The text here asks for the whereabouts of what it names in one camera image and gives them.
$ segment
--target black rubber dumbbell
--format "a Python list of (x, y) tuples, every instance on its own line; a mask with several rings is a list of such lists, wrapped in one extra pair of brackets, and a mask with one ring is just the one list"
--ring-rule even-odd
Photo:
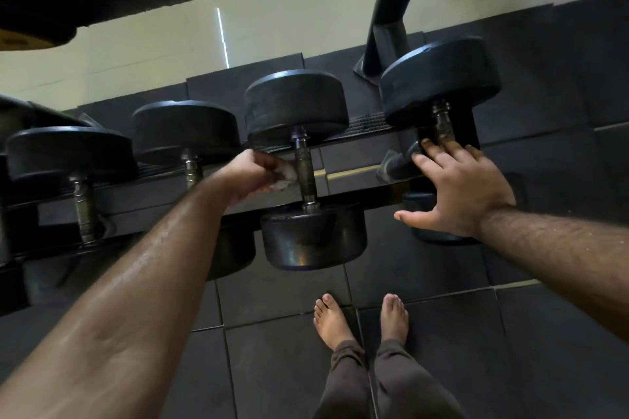
[[(213, 103), (159, 101), (139, 108), (132, 121), (136, 159), (160, 166), (183, 165), (188, 190), (203, 178), (203, 164), (227, 162), (242, 151), (236, 117)], [(242, 270), (255, 256), (253, 230), (222, 227), (208, 280)]]
[[(430, 137), (435, 142), (442, 135), (462, 135), (464, 144), (478, 145), (476, 129), (461, 124), (454, 128), (451, 115), (463, 112), (473, 123), (472, 107), (494, 97), (501, 90), (496, 65), (485, 43), (478, 37), (463, 37), (435, 42), (404, 55), (385, 70), (380, 93), (386, 121), (399, 128), (414, 128), (403, 153), (388, 153), (379, 169), (379, 177), (402, 180), (421, 174), (413, 164), (413, 153), (420, 153), (420, 141)], [(467, 129), (466, 133), (456, 132)], [(408, 193), (406, 209), (429, 211), (436, 204), (433, 193)], [(470, 245), (467, 239), (444, 232), (416, 229), (413, 235), (430, 244)]]
[(303, 205), (260, 219), (267, 259), (282, 270), (315, 270), (357, 258), (367, 246), (360, 205), (322, 205), (310, 143), (349, 126), (340, 81), (317, 70), (268, 75), (245, 92), (248, 140), (257, 147), (292, 145)]
[(8, 172), (15, 182), (70, 186), (84, 246), (101, 240), (93, 182), (135, 175), (131, 140), (102, 128), (58, 126), (19, 131), (6, 141)]

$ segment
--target sweaty skin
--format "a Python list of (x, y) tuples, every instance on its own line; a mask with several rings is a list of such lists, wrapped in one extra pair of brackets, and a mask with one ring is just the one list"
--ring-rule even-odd
[(522, 212), (482, 151), (422, 141), (415, 164), (436, 186), (430, 212), (398, 211), (411, 227), (475, 237), (629, 342), (629, 229)]
[(200, 182), (114, 264), (0, 389), (0, 418), (159, 417), (196, 316), (221, 216), (275, 182), (247, 150)]

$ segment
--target forearm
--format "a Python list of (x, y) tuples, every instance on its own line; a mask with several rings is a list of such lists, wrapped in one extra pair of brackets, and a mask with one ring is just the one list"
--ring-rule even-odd
[(497, 209), (479, 240), (629, 340), (629, 230), (571, 218)]
[[(0, 416), (157, 415), (209, 271), (223, 184), (205, 179), (77, 301), (0, 390)], [(32, 414), (15, 405), (29, 391)]]

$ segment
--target black gym floor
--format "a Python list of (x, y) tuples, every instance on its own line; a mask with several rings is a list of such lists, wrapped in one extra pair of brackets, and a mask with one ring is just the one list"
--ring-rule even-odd
[[(476, 108), (479, 138), (502, 170), (523, 176), (531, 210), (629, 222), (629, 161), (617, 149), (629, 143), (627, 17), (629, 0), (585, 0), (410, 39), (416, 46), (463, 34), (487, 41), (504, 89)], [(596, 52), (588, 51), (591, 37), (597, 37)], [(254, 65), (266, 73), (295, 64), (333, 73), (343, 82), (353, 117), (380, 110), (377, 90), (351, 72), (360, 53), (356, 47), (303, 62), (289, 56)], [(240, 99), (234, 86), (252, 66), (191, 78), (185, 94)], [(126, 97), (125, 103), (136, 103), (132, 112), (155, 97), (163, 99), (164, 91)], [(110, 101), (82, 109), (98, 120), (94, 111), (111, 109), (116, 101)], [(229, 108), (242, 116), (238, 104)], [(321, 156), (319, 173), (325, 169), (325, 189), (373, 186), (374, 166), (397, 143), (396, 134), (386, 134), (314, 150)], [(321, 271), (274, 269), (258, 232), (254, 263), (206, 285), (162, 417), (310, 417), (330, 361), (312, 325), (315, 300), (326, 292), (345, 307), (370, 355), (379, 341), (382, 296), (403, 298), (409, 350), (471, 418), (626, 416), (627, 345), (482, 246), (422, 244), (392, 218), (395, 209), (367, 211), (365, 253)], [(59, 303), (0, 318), (0, 380), (69, 307)]]

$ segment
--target weight plate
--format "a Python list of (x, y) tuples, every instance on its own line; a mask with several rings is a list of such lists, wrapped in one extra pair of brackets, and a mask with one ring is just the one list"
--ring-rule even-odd
[[(405, 209), (411, 212), (428, 212), (435, 208), (436, 194), (425, 192), (409, 192), (402, 196)], [(437, 246), (473, 246), (478, 244), (478, 240), (472, 237), (461, 237), (447, 232), (428, 230), (425, 228), (411, 227), (413, 236), (423, 240), (427, 244)]]
[(247, 232), (243, 227), (222, 228), (216, 239), (208, 281), (242, 270), (254, 261), (255, 256), (256, 240), (253, 231)]
[(293, 129), (305, 128), (312, 143), (345, 131), (349, 116), (343, 85), (319, 70), (274, 73), (245, 92), (248, 140), (254, 146), (286, 145)]
[(318, 270), (354, 260), (367, 247), (360, 205), (301, 208), (260, 219), (267, 260), (281, 270)]
[(7, 139), (6, 155), (13, 181), (43, 178), (66, 182), (70, 173), (85, 174), (98, 181), (131, 176), (136, 169), (131, 140), (102, 128), (26, 129)]
[(434, 42), (407, 53), (380, 80), (386, 121), (410, 127), (431, 117), (432, 102), (476, 106), (502, 88), (496, 65), (479, 37)]
[(175, 166), (186, 149), (204, 164), (230, 161), (242, 151), (236, 117), (206, 101), (151, 103), (132, 122), (135, 157), (147, 164)]
[(59, 0), (0, 0), (0, 50), (57, 47), (77, 29), (62, 20)]

